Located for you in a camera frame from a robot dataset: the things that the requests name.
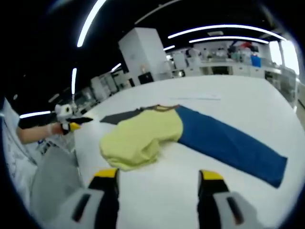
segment ceiling light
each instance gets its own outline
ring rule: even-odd
[[[51,111],[42,111],[42,112],[34,112],[34,113],[29,113],[29,114],[22,114],[22,115],[20,115],[19,118],[28,118],[28,117],[38,116],[38,115],[47,115],[47,114],[51,114]]]
[[[71,82],[71,92],[72,92],[72,94],[75,94],[76,72],[77,72],[77,68],[73,68],[73,71],[72,71],[72,82]]]
[[[81,34],[80,37],[78,39],[77,42],[77,47],[82,47],[84,41],[85,41],[85,37],[87,35],[87,32],[93,22],[93,19],[95,18],[97,12],[100,10],[100,8],[102,7],[102,5],[106,2],[106,0],[97,0],[97,2],[95,3],[95,5],[93,6],[92,10],[90,11],[84,26],[82,27],[81,30]]]
[[[51,99],[48,100],[49,103],[52,103],[56,98],[59,97],[59,94],[55,94]]]
[[[170,47],[164,48],[164,51],[169,50],[169,49],[173,49],[174,47],[175,47],[175,46],[172,45],[172,46],[170,46]]]
[[[168,3],[165,3],[164,5],[159,5],[156,9],[150,11],[149,13],[145,14],[143,17],[141,17],[140,19],[138,19],[134,24],[138,24],[139,22],[143,21],[145,18],[147,18],[148,16],[152,15],[153,13],[156,13],[158,10],[161,10],[162,8],[164,7],[167,7],[173,3],[176,3],[178,1],[181,1],[181,0],[172,0],[172,1],[169,1]]]
[[[253,41],[253,42],[261,42],[268,44],[269,42],[257,39],[257,38],[251,38],[251,37],[238,37],[238,36],[222,36],[222,37],[207,37],[207,38],[201,38],[201,39],[196,39],[189,41],[189,43],[194,43],[194,42],[203,42],[203,41],[210,41],[210,40],[219,40],[219,39],[227,39],[227,40],[248,40],[248,41]]]
[[[264,29],[260,29],[260,28],[257,28],[257,27],[253,27],[253,26],[248,26],[248,25],[209,25],[209,26],[203,26],[203,27],[199,27],[199,28],[194,28],[194,29],[190,29],[190,30],[185,30],[185,31],[182,31],[182,32],[178,32],[178,33],[175,33],[173,35],[170,35],[168,37],[168,39],[171,39],[173,37],[177,37],[177,36],[180,36],[180,35],[183,35],[183,34],[186,34],[186,33],[189,33],[189,32],[195,32],[195,31],[200,31],[200,30],[208,30],[208,29],[219,29],[219,28],[239,28],[239,29],[248,29],[248,30],[255,30],[255,31],[259,31],[259,32],[264,32],[264,33],[267,33],[267,34],[270,34],[274,37],[277,37],[283,41],[287,41],[286,38],[274,33],[274,32],[270,32],[268,30],[264,30]]]
[[[121,65],[122,65],[121,63],[117,64],[114,68],[111,69],[111,72],[114,72],[115,70],[117,70],[118,67],[120,67]]]

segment blue fabric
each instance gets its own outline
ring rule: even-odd
[[[183,123],[179,143],[260,178],[274,187],[281,185],[286,157],[210,116],[183,106],[175,110]]]

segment yellow t-shirt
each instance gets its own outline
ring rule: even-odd
[[[160,142],[178,141],[183,124],[174,109],[146,110],[120,122],[100,141],[102,156],[113,167],[131,170],[157,160]]]

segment white table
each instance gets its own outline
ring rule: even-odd
[[[220,100],[174,98],[220,96]],[[288,157],[279,189],[178,143],[165,145],[157,163],[121,172],[119,229],[196,229],[198,170],[220,173],[257,210],[266,227],[277,228],[288,216],[305,178],[305,132],[289,103],[264,79],[198,76],[170,79],[117,93],[85,116],[94,118],[75,132],[76,153],[84,184],[109,167],[99,140],[113,128],[106,115],[153,104],[181,104],[225,122]]]

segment equipment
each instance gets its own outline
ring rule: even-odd
[[[198,187],[200,229],[263,228],[256,219],[255,209],[241,195],[230,192],[221,175],[199,171]],[[100,170],[88,189],[76,191],[62,204],[57,218],[46,226],[52,229],[115,229],[118,199],[119,170]]]
[[[80,117],[80,118],[73,117],[76,112],[77,112],[77,106],[75,104],[73,105],[57,104],[55,106],[55,113],[57,116],[57,120],[61,123],[61,127],[64,135],[66,135],[70,131],[80,129],[83,123],[87,123],[93,120],[92,118],[87,118],[87,117]]]
[[[199,171],[200,229],[262,229],[255,209],[237,192],[230,192],[221,175]]]
[[[160,142],[177,141],[280,187],[287,157],[233,126],[182,105],[137,113],[133,118],[116,114],[116,120],[124,121],[100,140],[101,154],[111,166],[131,170],[147,165],[158,158]]]
[[[88,189],[80,188],[60,207],[50,229],[115,229],[119,212],[119,170],[100,170]]]

